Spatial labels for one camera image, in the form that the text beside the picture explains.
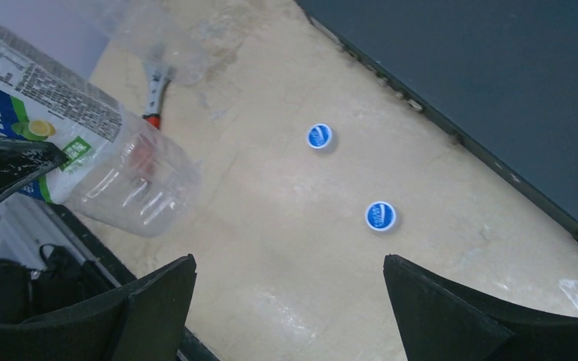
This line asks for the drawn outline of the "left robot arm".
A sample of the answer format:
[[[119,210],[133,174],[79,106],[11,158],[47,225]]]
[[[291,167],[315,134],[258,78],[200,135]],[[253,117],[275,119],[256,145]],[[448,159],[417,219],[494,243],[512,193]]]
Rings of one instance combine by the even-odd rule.
[[[0,204],[66,161],[54,144],[0,136]],[[80,262],[67,247],[43,244],[38,253],[43,269],[0,256],[0,324],[22,323],[112,288],[94,262]]]

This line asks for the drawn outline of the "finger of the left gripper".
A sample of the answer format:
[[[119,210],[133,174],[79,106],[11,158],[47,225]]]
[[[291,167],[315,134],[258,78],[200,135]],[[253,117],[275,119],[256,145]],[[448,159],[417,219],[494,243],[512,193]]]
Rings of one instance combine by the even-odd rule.
[[[0,203],[67,160],[52,143],[0,136]]]

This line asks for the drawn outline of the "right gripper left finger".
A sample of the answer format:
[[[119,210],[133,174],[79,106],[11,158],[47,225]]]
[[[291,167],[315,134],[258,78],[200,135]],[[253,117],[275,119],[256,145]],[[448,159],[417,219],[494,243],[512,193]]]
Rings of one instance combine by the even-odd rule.
[[[67,308],[0,325],[0,360],[175,360],[196,282],[182,256]]]

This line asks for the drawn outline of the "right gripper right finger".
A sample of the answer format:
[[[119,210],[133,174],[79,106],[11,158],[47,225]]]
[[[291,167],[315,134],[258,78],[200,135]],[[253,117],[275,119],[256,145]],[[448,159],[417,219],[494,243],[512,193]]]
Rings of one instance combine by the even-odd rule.
[[[538,311],[387,255],[383,275],[409,360],[578,360],[578,318]]]

